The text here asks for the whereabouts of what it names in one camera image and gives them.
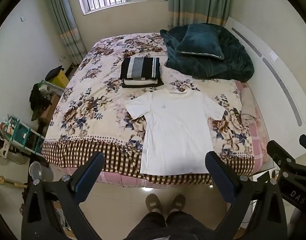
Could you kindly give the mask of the black bottom folded garment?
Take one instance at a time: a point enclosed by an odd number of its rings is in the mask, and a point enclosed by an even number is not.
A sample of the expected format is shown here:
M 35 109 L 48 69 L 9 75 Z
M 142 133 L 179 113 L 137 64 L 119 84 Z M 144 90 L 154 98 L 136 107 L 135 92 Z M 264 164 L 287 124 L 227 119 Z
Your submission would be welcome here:
M 123 88 L 145 88 L 145 87 L 159 87 L 159 86 L 162 86 L 164 85 L 164 83 L 158 79 L 158 84 L 155 84 L 155 85 L 146 85 L 146 86 L 127 86 L 124 84 L 124 80 L 122 81 L 122 87 Z

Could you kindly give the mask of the floral brown checkered bedspread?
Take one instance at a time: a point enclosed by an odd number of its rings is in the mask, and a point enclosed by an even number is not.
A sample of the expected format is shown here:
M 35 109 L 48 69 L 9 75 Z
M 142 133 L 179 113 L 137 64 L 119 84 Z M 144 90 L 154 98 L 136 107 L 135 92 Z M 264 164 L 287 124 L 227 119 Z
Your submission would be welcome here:
M 124 187 L 165 188 L 211 183 L 208 174 L 153 176 L 140 172 L 145 136 L 144 118 L 134 120 L 124 102 L 154 88 L 123 88 L 122 61 L 131 56 L 167 60 L 159 33 L 127 34 L 104 38 L 88 52 L 58 102 L 42 154 L 51 164 L 73 174 L 96 151 L 105 163 L 98 182 Z M 255 167 L 251 131 L 241 121 L 241 85 L 228 80 L 196 80 L 161 66 L 163 87 L 177 92 L 205 93 L 224 107 L 223 119 L 208 120 L 215 152 L 238 174 L 251 175 Z

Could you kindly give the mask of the black striped folded garment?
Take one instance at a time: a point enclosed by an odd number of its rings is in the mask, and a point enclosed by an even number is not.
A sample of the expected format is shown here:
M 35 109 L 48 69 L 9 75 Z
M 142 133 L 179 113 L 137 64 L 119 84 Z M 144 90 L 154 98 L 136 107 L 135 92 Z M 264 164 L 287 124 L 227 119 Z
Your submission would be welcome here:
M 157 80 L 160 74 L 159 57 L 127 57 L 122 61 L 120 79 Z

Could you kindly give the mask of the brown slipper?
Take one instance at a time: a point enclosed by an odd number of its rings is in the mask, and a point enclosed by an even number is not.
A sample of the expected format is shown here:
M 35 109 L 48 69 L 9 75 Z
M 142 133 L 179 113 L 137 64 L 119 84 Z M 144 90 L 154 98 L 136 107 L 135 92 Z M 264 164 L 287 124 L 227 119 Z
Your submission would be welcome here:
M 149 212 L 162 213 L 162 205 L 156 194 L 149 194 L 145 199 L 145 204 Z
M 170 205 L 170 212 L 182 211 L 186 205 L 186 197 L 183 194 L 177 194 Z

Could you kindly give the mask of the green curtain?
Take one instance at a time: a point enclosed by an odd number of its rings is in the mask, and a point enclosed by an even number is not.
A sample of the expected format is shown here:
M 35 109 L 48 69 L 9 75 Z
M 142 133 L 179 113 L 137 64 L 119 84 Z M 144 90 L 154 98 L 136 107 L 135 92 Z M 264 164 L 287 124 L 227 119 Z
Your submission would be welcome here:
M 230 6 L 231 0 L 168 0 L 168 28 L 192 23 L 224 26 Z
M 79 65 L 87 54 L 69 0 L 47 0 L 52 18 L 71 61 Z

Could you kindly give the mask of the green right curtain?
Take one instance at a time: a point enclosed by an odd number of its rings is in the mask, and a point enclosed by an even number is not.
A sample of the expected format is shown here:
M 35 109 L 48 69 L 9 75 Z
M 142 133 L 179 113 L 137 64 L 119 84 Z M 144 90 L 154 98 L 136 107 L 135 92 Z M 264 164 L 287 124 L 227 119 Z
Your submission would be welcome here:
M 231 0 L 168 0 L 168 28 L 192 23 L 224 26 L 230 6 Z

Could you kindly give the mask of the dark green plush blanket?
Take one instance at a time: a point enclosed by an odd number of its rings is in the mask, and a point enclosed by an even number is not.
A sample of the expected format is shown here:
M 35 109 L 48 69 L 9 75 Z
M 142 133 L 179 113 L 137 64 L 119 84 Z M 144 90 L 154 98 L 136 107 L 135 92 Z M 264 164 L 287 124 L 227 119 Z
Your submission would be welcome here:
M 189 25 L 186 24 L 170 30 L 160 30 L 168 52 L 165 66 L 195 79 L 237 80 L 243 83 L 250 80 L 254 74 L 254 65 L 244 46 L 221 25 L 205 24 L 220 30 L 219 43 L 224 59 L 178 53 L 176 48 L 186 35 Z

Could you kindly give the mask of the right brown slipper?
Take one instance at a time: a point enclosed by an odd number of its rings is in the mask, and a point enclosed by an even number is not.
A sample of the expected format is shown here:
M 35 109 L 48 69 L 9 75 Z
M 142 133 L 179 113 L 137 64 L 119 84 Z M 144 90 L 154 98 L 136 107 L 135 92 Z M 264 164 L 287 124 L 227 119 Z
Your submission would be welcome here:
M 186 205 L 186 197 L 183 194 L 177 194 L 170 205 L 170 212 L 182 211 Z

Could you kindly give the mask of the brown cardboard box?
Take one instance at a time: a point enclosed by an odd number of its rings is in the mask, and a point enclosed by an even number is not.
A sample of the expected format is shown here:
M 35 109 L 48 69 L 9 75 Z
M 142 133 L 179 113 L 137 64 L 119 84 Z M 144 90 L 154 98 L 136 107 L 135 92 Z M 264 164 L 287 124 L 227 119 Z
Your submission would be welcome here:
M 60 100 L 60 97 L 58 95 L 54 94 L 51 96 L 51 99 L 50 99 L 51 105 L 49 105 L 46 108 L 46 110 L 42 111 L 42 114 L 40 115 L 40 120 L 42 122 L 44 122 L 45 124 L 50 123 L 59 100 Z

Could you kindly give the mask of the white bed headboard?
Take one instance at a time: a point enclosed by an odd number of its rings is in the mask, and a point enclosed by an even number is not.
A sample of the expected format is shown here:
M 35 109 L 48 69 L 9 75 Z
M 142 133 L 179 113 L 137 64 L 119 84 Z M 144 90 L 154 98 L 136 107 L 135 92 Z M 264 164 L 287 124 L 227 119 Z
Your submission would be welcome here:
M 261 111 L 268 137 L 294 158 L 306 153 L 299 137 L 306 135 L 306 96 L 289 68 L 257 35 L 229 18 L 225 25 L 245 47 L 254 65 L 248 81 Z

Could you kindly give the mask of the cream folded garment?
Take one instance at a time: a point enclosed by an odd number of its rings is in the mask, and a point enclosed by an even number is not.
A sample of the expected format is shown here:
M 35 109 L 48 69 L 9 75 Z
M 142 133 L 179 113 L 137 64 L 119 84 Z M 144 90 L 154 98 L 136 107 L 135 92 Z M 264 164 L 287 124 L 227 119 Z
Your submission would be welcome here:
M 124 84 L 127 86 L 146 86 L 146 85 L 155 85 L 158 84 L 158 80 L 132 80 L 132 79 L 125 79 Z

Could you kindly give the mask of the dark clothes pile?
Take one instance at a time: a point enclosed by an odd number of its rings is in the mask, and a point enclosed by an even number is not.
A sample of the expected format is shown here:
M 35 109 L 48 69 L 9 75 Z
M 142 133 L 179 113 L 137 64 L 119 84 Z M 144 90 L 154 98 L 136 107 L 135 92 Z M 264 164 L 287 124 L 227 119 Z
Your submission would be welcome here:
M 37 120 L 41 114 L 51 105 L 51 101 L 42 96 L 37 83 L 33 85 L 29 102 L 32 110 L 31 121 Z

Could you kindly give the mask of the left brown slipper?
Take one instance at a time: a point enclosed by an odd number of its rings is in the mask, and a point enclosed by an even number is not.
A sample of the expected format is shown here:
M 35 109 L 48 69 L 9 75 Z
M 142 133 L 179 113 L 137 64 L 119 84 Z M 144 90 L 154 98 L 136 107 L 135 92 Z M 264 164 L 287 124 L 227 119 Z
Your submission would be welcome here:
M 162 205 L 156 194 L 149 194 L 145 199 L 145 204 L 149 212 L 162 213 Z

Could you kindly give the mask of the dark green velvet pillow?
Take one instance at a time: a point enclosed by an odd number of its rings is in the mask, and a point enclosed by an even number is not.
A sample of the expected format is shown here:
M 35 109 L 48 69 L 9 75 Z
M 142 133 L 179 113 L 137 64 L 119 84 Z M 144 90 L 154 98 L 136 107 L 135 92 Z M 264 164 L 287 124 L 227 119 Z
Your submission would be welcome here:
M 224 54 L 220 47 L 219 34 L 220 30 L 210 25 L 190 24 L 176 51 L 184 55 L 209 56 L 223 60 Z

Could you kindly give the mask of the white t-shirt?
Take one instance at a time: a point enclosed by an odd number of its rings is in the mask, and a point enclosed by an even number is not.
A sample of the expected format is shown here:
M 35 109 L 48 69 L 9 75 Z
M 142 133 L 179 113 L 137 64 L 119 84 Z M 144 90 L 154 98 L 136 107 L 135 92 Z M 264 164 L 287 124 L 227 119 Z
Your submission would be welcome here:
M 200 91 L 162 89 L 127 101 L 125 108 L 133 119 L 146 120 L 142 174 L 208 172 L 205 156 L 214 150 L 208 120 L 222 120 L 224 107 Z

